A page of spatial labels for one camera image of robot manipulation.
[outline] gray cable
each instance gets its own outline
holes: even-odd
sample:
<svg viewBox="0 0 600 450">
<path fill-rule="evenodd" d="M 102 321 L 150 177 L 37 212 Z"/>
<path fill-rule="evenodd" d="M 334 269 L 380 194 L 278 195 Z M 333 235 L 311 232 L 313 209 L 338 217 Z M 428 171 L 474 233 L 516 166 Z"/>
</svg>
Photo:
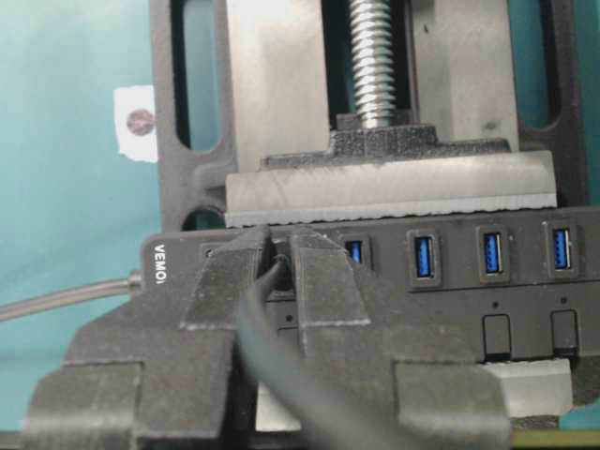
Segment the gray cable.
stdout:
<svg viewBox="0 0 600 450">
<path fill-rule="evenodd" d="M 0 322 L 16 319 L 18 317 L 77 305 L 78 303 L 96 300 L 114 295 L 131 293 L 139 283 L 139 274 L 132 272 L 128 278 L 108 279 L 99 283 L 88 284 L 77 288 L 65 289 L 59 292 L 48 293 L 39 297 L 21 300 L 0 307 Z"/>
<path fill-rule="evenodd" d="M 286 263 L 279 259 L 242 296 L 238 345 L 253 375 L 300 420 L 309 438 L 324 448 L 434 448 L 431 441 L 403 427 L 389 414 L 313 374 L 297 350 L 278 340 L 264 312 L 264 302 L 286 270 Z"/>
</svg>

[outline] blue usb port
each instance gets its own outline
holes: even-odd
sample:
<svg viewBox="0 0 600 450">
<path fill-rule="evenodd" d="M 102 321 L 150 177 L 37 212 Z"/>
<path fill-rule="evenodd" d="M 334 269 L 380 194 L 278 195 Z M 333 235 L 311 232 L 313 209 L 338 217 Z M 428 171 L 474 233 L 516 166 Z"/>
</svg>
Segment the blue usb port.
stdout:
<svg viewBox="0 0 600 450">
<path fill-rule="evenodd" d="M 487 274 L 494 275 L 502 273 L 503 255 L 501 254 L 500 248 L 500 234 L 498 232 L 484 234 Z"/>
<path fill-rule="evenodd" d="M 433 251 L 430 237 L 417 237 L 414 240 L 416 253 L 416 275 L 418 278 L 433 278 Z"/>
<path fill-rule="evenodd" d="M 363 262 L 363 242 L 362 241 L 348 241 L 346 242 L 346 249 L 350 253 L 350 257 L 357 263 Z"/>
<path fill-rule="evenodd" d="M 571 268 L 571 249 L 569 230 L 567 228 L 554 230 L 554 268 L 567 270 Z"/>
</svg>

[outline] teal surface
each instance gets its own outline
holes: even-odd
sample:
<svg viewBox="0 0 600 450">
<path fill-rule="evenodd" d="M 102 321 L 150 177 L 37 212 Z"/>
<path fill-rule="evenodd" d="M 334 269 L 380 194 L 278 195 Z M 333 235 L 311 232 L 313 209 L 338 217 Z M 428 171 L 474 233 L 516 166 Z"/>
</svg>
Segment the teal surface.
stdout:
<svg viewBox="0 0 600 450">
<path fill-rule="evenodd" d="M 186 5 L 186 37 L 196 46 L 187 45 L 194 149 L 219 136 L 209 1 Z M 548 118 L 534 3 L 513 0 L 511 10 L 519 113 L 535 125 Z M 596 203 L 599 5 L 576 0 Z M 152 82 L 147 0 L 3 0 L 0 17 L 0 303 L 125 276 L 139 265 L 142 240 L 159 229 L 156 165 L 118 156 L 113 125 L 113 89 Z M 77 328 L 124 300 L 0 323 L 0 429 L 22 427 L 35 383 L 58 367 Z"/>
<path fill-rule="evenodd" d="M 592 405 L 575 408 L 559 419 L 562 429 L 600 429 L 600 398 Z"/>
</svg>

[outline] white paper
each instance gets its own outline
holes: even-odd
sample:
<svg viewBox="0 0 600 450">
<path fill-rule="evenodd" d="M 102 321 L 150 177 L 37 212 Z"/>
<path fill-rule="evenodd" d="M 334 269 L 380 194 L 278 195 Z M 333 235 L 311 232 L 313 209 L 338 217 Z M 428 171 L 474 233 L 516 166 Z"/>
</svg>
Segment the white paper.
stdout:
<svg viewBox="0 0 600 450">
<path fill-rule="evenodd" d="M 128 119 L 136 111 L 144 112 L 146 117 L 155 117 L 154 86 L 119 87 L 114 90 L 114 126 L 119 154 L 134 161 L 157 162 L 156 126 L 152 126 L 152 130 L 143 135 L 141 132 L 135 134 L 128 127 Z"/>
</svg>

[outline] slot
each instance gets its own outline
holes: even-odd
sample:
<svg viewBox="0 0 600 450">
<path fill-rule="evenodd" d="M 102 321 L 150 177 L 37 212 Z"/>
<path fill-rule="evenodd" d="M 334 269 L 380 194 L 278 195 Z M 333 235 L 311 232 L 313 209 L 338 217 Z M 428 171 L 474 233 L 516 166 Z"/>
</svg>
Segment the slot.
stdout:
<svg viewBox="0 0 600 450">
<path fill-rule="evenodd" d="M 433 278 L 433 249 L 432 239 L 428 236 L 417 237 L 414 240 L 416 256 L 416 275 L 418 278 Z"/>
<path fill-rule="evenodd" d="M 499 232 L 484 234 L 484 248 L 486 254 L 486 273 L 489 275 L 503 272 L 503 255 Z"/>
<path fill-rule="evenodd" d="M 554 230 L 554 268 L 556 270 L 571 268 L 571 241 L 568 228 Z"/>
<path fill-rule="evenodd" d="M 363 262 L 363 242 L 362 241 L 347 241 L 346 249 L 350 253 L 350 257 L 357 263 Z"/>
</svg>

